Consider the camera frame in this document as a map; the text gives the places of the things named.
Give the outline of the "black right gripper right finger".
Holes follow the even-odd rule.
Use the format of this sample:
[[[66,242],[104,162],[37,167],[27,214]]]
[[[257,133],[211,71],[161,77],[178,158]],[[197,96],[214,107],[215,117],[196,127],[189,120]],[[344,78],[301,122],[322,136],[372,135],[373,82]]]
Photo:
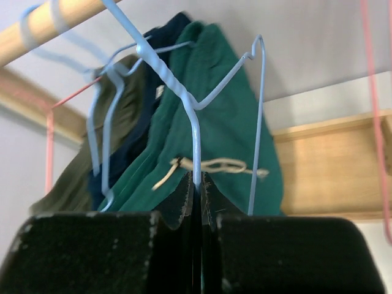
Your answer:
[[[203,175],[205,293],[385,293],[366,240],[339,217],[247,216]]]

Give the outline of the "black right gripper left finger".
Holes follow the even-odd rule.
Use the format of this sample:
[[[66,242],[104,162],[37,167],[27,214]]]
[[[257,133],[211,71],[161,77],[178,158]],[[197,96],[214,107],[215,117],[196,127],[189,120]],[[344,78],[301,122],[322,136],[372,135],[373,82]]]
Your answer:
[[[45,213],[20,227],[2,293],[191,293],[193,183],[153,211]]]

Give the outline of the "blue hanger with orange shorts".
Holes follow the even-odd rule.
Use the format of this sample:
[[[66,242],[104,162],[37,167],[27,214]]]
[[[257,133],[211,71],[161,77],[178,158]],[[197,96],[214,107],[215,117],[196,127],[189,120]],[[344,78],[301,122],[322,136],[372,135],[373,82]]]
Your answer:
[[[121,26],[130,34],[130,36],[137,43],[137,53],[139,56],[155,71],[160,79],[171,89],[182,101],[183,107],[188,115],[188,118],[192,127],[192,140],[193,140],[193,183],[196,190],[200,190],[201,187],[201,137],[200,137],[200,125],[196,115],[197,110],[202,110],[207,107],[216,96],[224,89],[229,81],[235,76],[237,71],[245,63],[246,59],[253,60],[256,56],[256,47],[259,45],[262,52],[262,64],[261,64],[261,77],[260,77],[260,97],[258,102],[258,118],[257,118],[257,130],[255,138],[255,150],[254,150],[254,163],[252,169],[252,181],[251,191],[249,196],[249,204],[247,214],[249,216],[254,213],[254,202],[255,202],[255,188],[257,182],[257,170],[258,170],[258,157],[260,154],[260,136],[262,131],[262,117],[263,117],[263,92],[265,84],[265,44],[263,37],[259,34],[256,36],[250,52],[243,54],[241,59],[233,66],[233,68],[226,74],[226,76],[219,82],[219,84],[201,101],[197,102],[194,96],[181,84],[178,79],[174,76],[172,71],[167,67],[166,63],[158,57],[156,51],[150,46],[138,29],[132,24],[128,17],[123,11],[115,4],[114,1],[104,1],[104,6],[110,11],[110,13],[117,19]]]

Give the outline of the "pink hanger with black shorts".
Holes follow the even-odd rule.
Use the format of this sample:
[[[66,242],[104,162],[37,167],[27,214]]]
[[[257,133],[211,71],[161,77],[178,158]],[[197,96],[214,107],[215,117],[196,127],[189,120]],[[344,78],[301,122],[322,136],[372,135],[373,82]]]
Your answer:
[[[391,226],[390,226],[390,204],[388,191],[388,177],[385,170],[385,156],[383,151],[383,134],[379,109],[379,97],[377,92],[377,83],[375,77],[374,56],[372,50],[371,28],[368,17],[368,1],[361,0],[361,15],[364,33],[364,42],[366,50],[367,71],[369,77],[369,89],[373,114],[373,126],[375,145],[377,153],[377,165],[379,173],[380,191],[382,196],[382,213],[383,213],[383,231],[386,240],[391,244]]]

